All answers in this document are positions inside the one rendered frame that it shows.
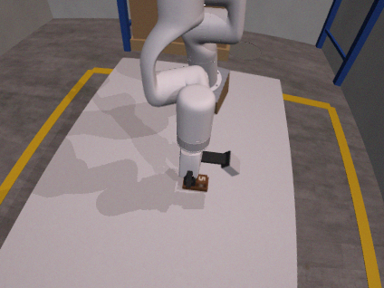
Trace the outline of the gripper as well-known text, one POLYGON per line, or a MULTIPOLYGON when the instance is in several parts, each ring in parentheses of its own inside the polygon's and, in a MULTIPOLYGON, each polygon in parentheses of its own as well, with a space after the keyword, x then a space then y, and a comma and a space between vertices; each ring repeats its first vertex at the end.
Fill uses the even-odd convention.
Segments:
POLYGON ((198 177, 204 150, 187 151, 180 147, 179 176, 184 178, 184 185, 186 187, 194 187, 196 185, 196 178, 198 177))

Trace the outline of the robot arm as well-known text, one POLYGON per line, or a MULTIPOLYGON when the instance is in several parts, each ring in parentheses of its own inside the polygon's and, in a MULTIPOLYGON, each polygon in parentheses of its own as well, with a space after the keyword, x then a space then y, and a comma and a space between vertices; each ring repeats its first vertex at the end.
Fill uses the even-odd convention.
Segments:
MULTIPOLYGON (((200 151, 209 144, 216 106, 214 91, 222 81, 216 44, 240 42, 245 5, 246 0, 157 0, 158 21, 140 55, 143 91, 154 107, 177 102, 177 141, 182 149, 200 151), (180 36, 189 66, 155 72, 159 55, 180 36)), ((240 174, 240 159, 230 150, 203 151, 201 162, 221 165, 232 177, 240 174)))

